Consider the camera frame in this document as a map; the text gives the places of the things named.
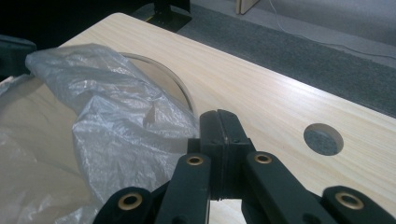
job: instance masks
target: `circular hole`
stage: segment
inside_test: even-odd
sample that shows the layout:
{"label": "circular hole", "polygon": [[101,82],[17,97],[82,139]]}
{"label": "circular hole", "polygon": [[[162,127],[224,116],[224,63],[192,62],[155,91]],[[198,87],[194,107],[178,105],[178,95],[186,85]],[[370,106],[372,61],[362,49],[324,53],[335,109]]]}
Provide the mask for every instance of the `circular hole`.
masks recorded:
{"label": "circular hole", "polygon": [[305,222],[306,224],[320,224],[321,223],[319,218],[317,218],[311,214],[304,214],[303,222]]}
{"label": "circular hole", "polygon": [[187,159],[187,163],[189,165],[199,165],[202,164],[204,160],[201,157],[189,157]]}
{"label": "circular hole", "polygon": [[309,125],[304,131],[304,140],[312,150],[324,156],[336,155],[344,147],[341,134],[322,123]]}
{"label": "circular hole", "polygon": [[271,157],[269,157],[267,155],[264,155],[264,154],[256,155],[254,157],[254,160],[256,162],[259,162],[259,163],[262,163],[262,164],[267,164],[267,163],[270,163],[272,161]]}
{"label": "circular hole", "polygon": [[125,194],[119,199],[119,208],[125,211],[135,209],[143,202],[139,193]]}
{"label": "circular hole", "polygon": [[335,199],[345,207],[359,210],[364,207],[363,202],[353,194],[346,192],[338,192],[335,194]]}
{"label": "circular hole", "polygon": [[187,218],[183,216],[174,217],[172,219],[172,224],[188,224],[188,223],[189,221],[187,220]]}

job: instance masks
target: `black plastic bracket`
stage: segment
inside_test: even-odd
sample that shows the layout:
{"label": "black plastic bracket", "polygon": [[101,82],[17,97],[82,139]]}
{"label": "black plastic bracket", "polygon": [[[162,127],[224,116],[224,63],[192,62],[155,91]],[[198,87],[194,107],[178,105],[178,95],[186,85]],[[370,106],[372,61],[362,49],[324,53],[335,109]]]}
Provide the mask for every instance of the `black plastic bracket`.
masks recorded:
{"label": "black plastic bracket", "polygon": [[[209,111],[200,125],[201,138],[189,140],[188,153],[168,184],[152,193],[136,188],[117,192],[94,224],[206,224],[209,201],[221,199],[241,199],[247,224],[396,224],[391,214],[354,189],[328,188],[322,198],[309,192],[275,155],[256,151],[235,114]],[[122,209],[120,203],[137,201],[134,192],[142,196],[141,207]]]}

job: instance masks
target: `wooden table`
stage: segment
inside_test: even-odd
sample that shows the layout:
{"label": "wooden table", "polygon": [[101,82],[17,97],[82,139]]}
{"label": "wooden table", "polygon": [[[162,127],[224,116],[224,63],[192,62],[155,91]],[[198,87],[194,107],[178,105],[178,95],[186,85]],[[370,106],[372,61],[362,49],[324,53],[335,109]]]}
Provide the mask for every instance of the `wooden table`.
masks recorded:
{"label": "wooden table", "polygon": [[[278,156],[307,189],[321,195],[330,186],[351,187],[396,216],[396,119],[123,14],[64,45],[87,43],[164,64],[187,86],[197,115],[234,112],[255,147]],[[341,134],[340,153],[308,147],[304,130],[314,123]],[[210,223],[244,223],[239,202],[212,203]]]}

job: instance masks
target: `clear plastic bag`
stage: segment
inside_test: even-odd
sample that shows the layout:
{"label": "clear plastic bag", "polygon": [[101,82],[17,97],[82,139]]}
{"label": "clear plastic bag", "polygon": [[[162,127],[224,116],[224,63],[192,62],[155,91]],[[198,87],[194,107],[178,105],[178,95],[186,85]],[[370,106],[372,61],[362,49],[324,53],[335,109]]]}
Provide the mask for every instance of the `clear plastic bag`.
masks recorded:
{"label": "clear plastic bag", "polygon": [[[187,139],[197,137],[193,113],[112,49],[48,49],[26,65],[36,76],[26,82],[31,90],[18,85],[0,95],[8,108],[0,118],[0,217],[7,223],[92,222],[117,190],[168,181]],[[33,95],[47,87],[56,98]],[[31,121],[21,124],[23,116]]]}

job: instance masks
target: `metal ring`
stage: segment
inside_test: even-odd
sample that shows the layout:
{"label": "metal ring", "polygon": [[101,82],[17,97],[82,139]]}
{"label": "metal ring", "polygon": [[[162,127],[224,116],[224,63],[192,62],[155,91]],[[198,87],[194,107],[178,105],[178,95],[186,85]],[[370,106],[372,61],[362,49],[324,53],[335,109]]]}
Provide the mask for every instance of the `metal ring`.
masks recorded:
{"label": "metal ring", "polygon": [[[125,200],[131,197],[134,197],[135,201],[133,203],[126,203]],[[124,211],[136,209],[136,207],[138,207],[142,202],[143,202],[143,197],[139,193],[125,194],[119,199],[119,208]]]}
{"label": "metal ring", "polygon": [[265,155],[265,154],[258,154],[254,157],[254,160],[256,162],[262,163],[262,164],[268,164],[272,162],[272,158]]}
{"label": "metal ring", "polygon": [[[345,197],[352,199],[354,202],[345,200]],[[338,192],[335,194],[335,199],[343,206],[353,210],[360,210],[364,207],[364,203],[358,197],[350,193]]]}
{"label": "metal ring", "polygon": [[197,156],[192,156],[187,159],[187,163],[189,165],[200,165],[203,162],[204,162],[204,159],[202,159],[201,157],[197,157]]}

